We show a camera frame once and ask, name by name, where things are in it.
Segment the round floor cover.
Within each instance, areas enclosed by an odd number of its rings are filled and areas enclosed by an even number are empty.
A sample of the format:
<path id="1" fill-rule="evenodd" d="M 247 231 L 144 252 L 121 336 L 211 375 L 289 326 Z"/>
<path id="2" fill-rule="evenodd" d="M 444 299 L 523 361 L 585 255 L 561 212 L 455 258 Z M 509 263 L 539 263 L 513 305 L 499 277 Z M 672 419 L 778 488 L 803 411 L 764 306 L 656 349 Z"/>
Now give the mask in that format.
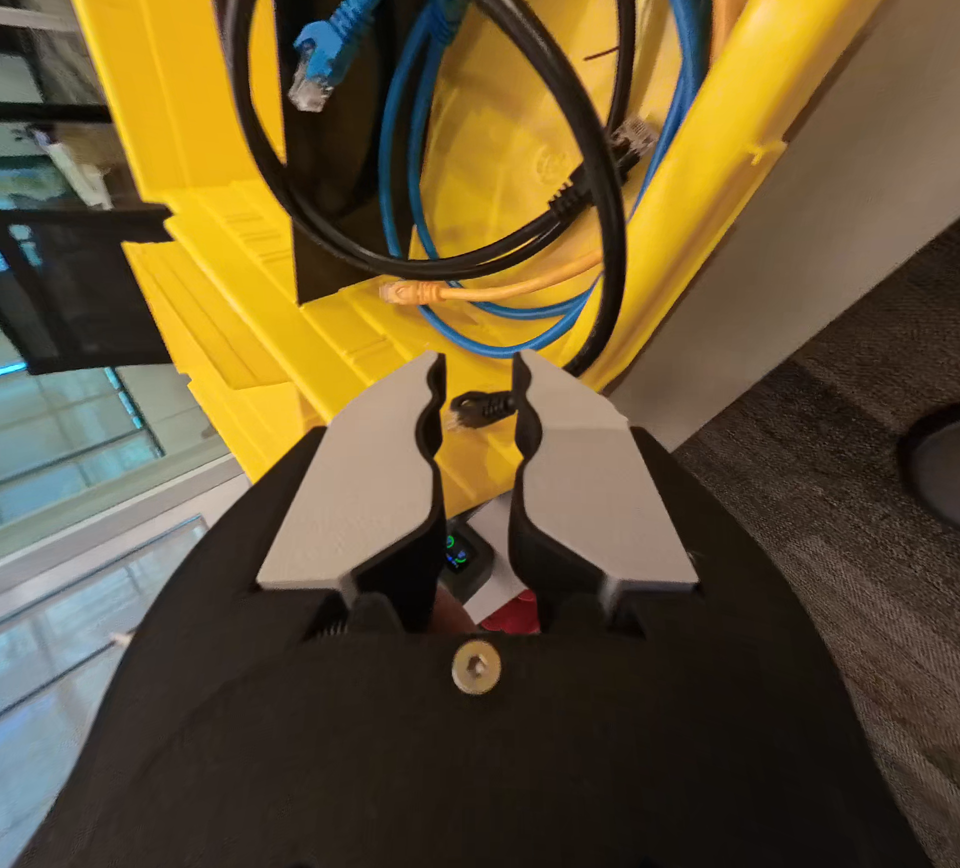
<path id="1" fill-rule="evenodd" d="M 901 484 L 924 510 L 959 528 L 959 403 L 918 418 L 896 445 Z"/>

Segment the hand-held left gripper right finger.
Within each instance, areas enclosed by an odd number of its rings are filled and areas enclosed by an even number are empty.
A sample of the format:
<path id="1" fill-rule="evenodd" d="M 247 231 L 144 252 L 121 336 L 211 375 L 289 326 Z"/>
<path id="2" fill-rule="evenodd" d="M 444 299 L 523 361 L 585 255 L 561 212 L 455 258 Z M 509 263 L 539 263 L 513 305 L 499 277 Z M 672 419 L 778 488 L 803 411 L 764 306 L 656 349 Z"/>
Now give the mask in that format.
<path id="1" fill-rule="evenodd" d="M 583 597 L 612 620 L 633 595 L 694 591 L 699 576 L 629 420 L 533 350 L 513 356 L 511 377 L 521 461 L 509 560 L 539 617 Z"/>

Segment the black bin divider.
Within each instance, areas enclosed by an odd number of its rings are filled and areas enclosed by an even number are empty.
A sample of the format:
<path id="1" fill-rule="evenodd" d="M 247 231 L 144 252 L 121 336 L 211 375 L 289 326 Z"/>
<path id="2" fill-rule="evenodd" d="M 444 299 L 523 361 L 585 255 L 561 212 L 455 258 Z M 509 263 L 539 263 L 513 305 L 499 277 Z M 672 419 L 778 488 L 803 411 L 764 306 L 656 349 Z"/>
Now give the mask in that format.
<path id="1" fill-rule="evenodd" d="M 298 57 L 294 41 L 341 0 L 273 0 L 286 166 L 290 180 L 349 240 L 388 254 L 378 203 L 383 108 L 397 63 L 424 0 L 384 0 L 342 83 L 319 113 L 300 111 L 288 92 Z"/>

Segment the black device with lit display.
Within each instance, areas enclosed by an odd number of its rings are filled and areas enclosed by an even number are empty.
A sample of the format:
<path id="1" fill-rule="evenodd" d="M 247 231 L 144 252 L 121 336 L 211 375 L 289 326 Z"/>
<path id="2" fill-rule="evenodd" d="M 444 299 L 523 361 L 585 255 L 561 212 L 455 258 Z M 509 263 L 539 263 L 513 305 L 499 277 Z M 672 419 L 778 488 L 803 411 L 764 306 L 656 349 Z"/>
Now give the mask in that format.
<path id="1" fill-rule="evenodd" d="M 465 606 L 490 581 L 495 552 L 467 521 L 450 519 L 447 524 L 440 584 Z"/>

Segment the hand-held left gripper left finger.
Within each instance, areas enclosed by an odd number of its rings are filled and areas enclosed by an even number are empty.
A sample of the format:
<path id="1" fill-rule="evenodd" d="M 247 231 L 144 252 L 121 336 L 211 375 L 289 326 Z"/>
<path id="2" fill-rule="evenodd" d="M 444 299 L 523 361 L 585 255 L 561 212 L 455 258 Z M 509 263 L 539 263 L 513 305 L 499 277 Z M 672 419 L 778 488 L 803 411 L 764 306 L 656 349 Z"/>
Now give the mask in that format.
<path id="1" fill-rule="evenodd" d="M 447 360 L 429 349 L 356 396 L 318 447 L 257 574 L 265 590 L 431 606 L 447 515 L 436 456 Z"/>

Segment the yellow plastic bin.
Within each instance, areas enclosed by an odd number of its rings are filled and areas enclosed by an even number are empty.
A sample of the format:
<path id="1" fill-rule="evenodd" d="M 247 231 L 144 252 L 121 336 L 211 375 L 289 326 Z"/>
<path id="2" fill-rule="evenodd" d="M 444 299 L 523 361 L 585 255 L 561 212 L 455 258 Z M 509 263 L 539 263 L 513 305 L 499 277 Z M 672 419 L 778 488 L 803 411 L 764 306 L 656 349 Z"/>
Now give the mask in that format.
<path id="1" fill-rule="evenodd" d="M 298 305 L 290 219 L 256 173 L 210 0 L 72 0 L 140 195 L 173 241 L 126 255 L 197 403 L 252 483 L 354 397 L 427 350 L 447 393 L 505 389 L 483 359 L 362 280 Z M 646 200 L 630 218 L 624 306 L 585 382 L 627 371 L 786 151 L 785 135 L 882 0 L 746 0 Z M 425 202 L 440 249 L 502 235 L 578 162 L 543 82 L 479 13 L 438 76 Z"/>

